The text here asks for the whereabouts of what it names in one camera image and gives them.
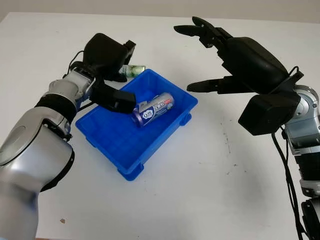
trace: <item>wire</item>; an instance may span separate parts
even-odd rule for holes
[[[290,169],[288,166],[288,158],[289,158],[289,143],[288,143],[288,139],[286,139],[286,156],[284,155],[284,153],[282,152],[279,143],[277,141],[276,138],[276,134],[273,132],[271,133],[271,137],[273,140],[273,143],[277,149],[277,151],[280,154],[280,157],[282,159],[283,165],[284,165],[284,170],[285,170],[285,178],[286,178],[286,183],[287,183],[287,187],[288,187],[288,193],[289,193],[289,198],[290,198],[290,203],[293,209],[293,213],[294,213],[294,218],[295,218],[295,227],[296,227],[296,232],[298,235],[298,239],[299,240],[303,240],[302,237],[302,233],[306,233],[306,230],[304,229],[303,225],[300,222],[300,214],[299,214],[299,205],[298,205],[298,200],[297,200],[297,194],[296,194],[296,190],[295,190],[295,186],[294,186],[294,182],[292,180],[292,176],[290,173]]]
[[[93,101],[87,103],[86,105],[83,105],[82,107],[80,107],[80,108],[78,109],[78,112],[82,111],[83,109],[86,109],[87,107],[90,107],[92,104],[94,104]]]
[[[299,72],[299,67],[298,66],[294,66],[291,71],[289,72],[289,76],[294,72],[294,70],[296,69],[297,72]]]
[[[84,52],[83,50],[78,51],[78,52],[76,53],[76,55],[74,56],[74,58],[72,58],[72,60],[71,60],[70,63],[69,63],[69,67],[68,67],[68,71],[66,72],[66,75],[70,72],[70,67],[71,67],[71,64],[73,63],[73,61],[78,57],[78,55],[79,55],[80,53],[83,53],[83,52]]]

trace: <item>silver arm segment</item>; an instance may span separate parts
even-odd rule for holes
[[[299,163],[298,159],[301,156],[320,153],[319,97],[316,91],[308,86],[297,85],[295,91],[300,95],[301,100],[294,117],[285,124],[285,132],[291,152]],[[312,190],[314,192],[312,197],[320,196],[320,175],[318,180],[304,179],[304,172],[301,172],[301,176],[302,189]]]
[[[52,82],[41,99],[58,96],[75,115],[90,96],[93,82],[73,70]],[[27,111],[0,148],[1,240],[35,239],[38,194],[55,186],[74,161],[67,143],[71,121],[61,114],[64,109],[52,108],[36,106]]]

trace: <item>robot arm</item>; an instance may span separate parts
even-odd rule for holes
[[[68,144],[70,126],[83,101],[132,112],[135,95],[105,85],[104,79],[117,77],[134,46],[131,41],[121,45],[96,34],[84,49],[83,61],[75,62],[63,79],[53,81],[13,127],[0,148],[1,240],[35,239],[38,195],[56,186],[74,162],[75,153]]]
[[[195,25],[180,25],[174,29],[183,35],[198,36],[206,48],[215,46],[223,60],[222,66],[231,76],[195,82],[187,90],[218,94],[258,93],[251,98],[238,122],[254,136],[274,134],[285,125],[283,135],[299,164],[302,192],[311,198],[301,205],[307,235],[311,240],[320,240],[320,120],[317,93],[310,87],[296,85],[303,77],[299,68],[294,74],[291,74],[294,69],[287,72],[255,40],[232,37],[221,27],[214,27],[199,17],[193,17],[192,21]],[[298,236],[302,239],[298,206],[295,208]]]

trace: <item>blue plastic tray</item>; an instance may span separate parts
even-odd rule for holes
[[[122,90],[135,93],[136,102],[150,101],[170,93],[174,107],[144,127],[137,127],[131,114],[111,112],[100,106],[76,121],[76,127],[98,148],[128,181],[144,169],[144,163],[179,127],[190,119],[198,100],[156,72],[147,69]]]

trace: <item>white table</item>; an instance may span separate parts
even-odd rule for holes
[[[320,24],[208,19],[252,37],[320,93]],[[132,64],[147,65],[182,89],[228,73],[216,49],[177,34],[191,18],[10,13],[0,23],[0,142],[51,81],[97,32],[137,43]],[[120,88],[123,84],[112,83]],[[126,181],[72,123],[75,163],[39,197],[38,237],[72,240],[297,239],[281,159],[269,135],[251,136],[237,120],[253,95],[193,94],[198,105]],[[298,166],[289,159],[298,200]]]

